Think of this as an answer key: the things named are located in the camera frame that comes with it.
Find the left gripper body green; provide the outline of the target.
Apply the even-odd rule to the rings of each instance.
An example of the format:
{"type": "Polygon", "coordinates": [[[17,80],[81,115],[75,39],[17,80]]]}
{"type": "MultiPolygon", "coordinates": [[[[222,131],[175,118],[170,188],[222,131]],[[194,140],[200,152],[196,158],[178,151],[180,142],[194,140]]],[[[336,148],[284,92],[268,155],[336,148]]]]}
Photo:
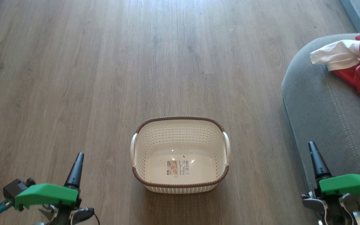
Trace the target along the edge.
{"type": "Polygon", "coordinates": [[[14,198],[15,210],[33,205],[74,206],[78,198],[76,189],[44,183],[32,185],[14,198]]]}

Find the paper label sticker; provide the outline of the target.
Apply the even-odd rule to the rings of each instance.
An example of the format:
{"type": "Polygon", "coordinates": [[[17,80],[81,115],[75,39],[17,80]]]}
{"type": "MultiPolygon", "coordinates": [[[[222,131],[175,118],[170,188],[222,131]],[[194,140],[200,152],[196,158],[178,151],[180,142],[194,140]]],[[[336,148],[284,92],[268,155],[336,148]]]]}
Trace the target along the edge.
{"type": "Polygon", "coordinates": [[[188,160],[166,161],[166,175],[169,176],[188,176],[190,175],[188,160]]]}

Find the cream plastic basket brown rim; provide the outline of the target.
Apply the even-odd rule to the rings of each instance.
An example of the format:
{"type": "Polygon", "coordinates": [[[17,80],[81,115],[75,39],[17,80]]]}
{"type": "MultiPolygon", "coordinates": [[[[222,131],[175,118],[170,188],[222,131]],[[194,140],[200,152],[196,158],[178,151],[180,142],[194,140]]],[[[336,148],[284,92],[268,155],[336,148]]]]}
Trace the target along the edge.
{"type": "Polygon", "coordinates": [[[227,175],[231,145],[224,128],[206,117],[159,117],[143,122],[130,145],[135,178],[155,193],[213,190],[227,175]],[[166,175],[166,161],[188,160],[190,175],[166,175]]]}

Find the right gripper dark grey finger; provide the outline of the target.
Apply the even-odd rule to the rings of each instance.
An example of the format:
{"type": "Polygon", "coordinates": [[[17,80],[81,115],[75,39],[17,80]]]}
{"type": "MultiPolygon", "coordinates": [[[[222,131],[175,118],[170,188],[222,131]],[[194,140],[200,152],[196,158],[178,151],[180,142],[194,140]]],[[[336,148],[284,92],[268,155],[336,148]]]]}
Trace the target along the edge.
{"type": "Polygon", "coordinates": [[[315,142],[310,141],[308,143],[312,165],[314,168],[314,176],[316,181],[320,181],[324,178],[331,178],[332,174],[328,169],[322,155],[320,154],[315,142]]]}

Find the grey sofa seat double stitching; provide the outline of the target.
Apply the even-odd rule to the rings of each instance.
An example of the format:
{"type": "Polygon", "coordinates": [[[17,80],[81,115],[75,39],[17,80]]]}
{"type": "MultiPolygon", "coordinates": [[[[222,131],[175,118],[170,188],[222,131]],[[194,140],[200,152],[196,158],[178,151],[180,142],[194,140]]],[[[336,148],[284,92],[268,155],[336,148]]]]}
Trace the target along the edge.
{"type": "Polygon", "coordinates": [[[302,194],[316,185],[309,142],[314,142],[333,176],[360,173],[360,96],[325,64],[311,62],[311,52],[358,34],[320,37],[291,60],[281,90],[285,113],[304,172],[302,194]]]}

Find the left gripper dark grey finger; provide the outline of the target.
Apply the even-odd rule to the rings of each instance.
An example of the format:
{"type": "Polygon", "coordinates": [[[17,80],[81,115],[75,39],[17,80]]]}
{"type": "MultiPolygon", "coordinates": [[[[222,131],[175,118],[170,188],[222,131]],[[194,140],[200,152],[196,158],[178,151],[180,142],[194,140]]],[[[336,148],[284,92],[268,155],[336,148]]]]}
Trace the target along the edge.
{"type": "Polygon", "coordinates": [[[72,188],[80,188],[82,170],[83,170],[83,162],[84,162],[84,153],[79,152],[74,164],[72,165],[71,171],[66,179],[64,184],[65,187],[72,188]]]}

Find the right gripper body green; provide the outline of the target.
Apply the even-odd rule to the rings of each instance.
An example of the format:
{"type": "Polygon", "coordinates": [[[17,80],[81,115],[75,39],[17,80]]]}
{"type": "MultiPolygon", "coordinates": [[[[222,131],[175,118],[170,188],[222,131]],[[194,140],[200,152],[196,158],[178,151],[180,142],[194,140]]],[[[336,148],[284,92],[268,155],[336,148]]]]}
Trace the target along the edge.
{"type": "Polygon", "coordinates": [[[360,195],[360,175],[348,174],[319,181],[321,193],[325,195],[360,195]]]}

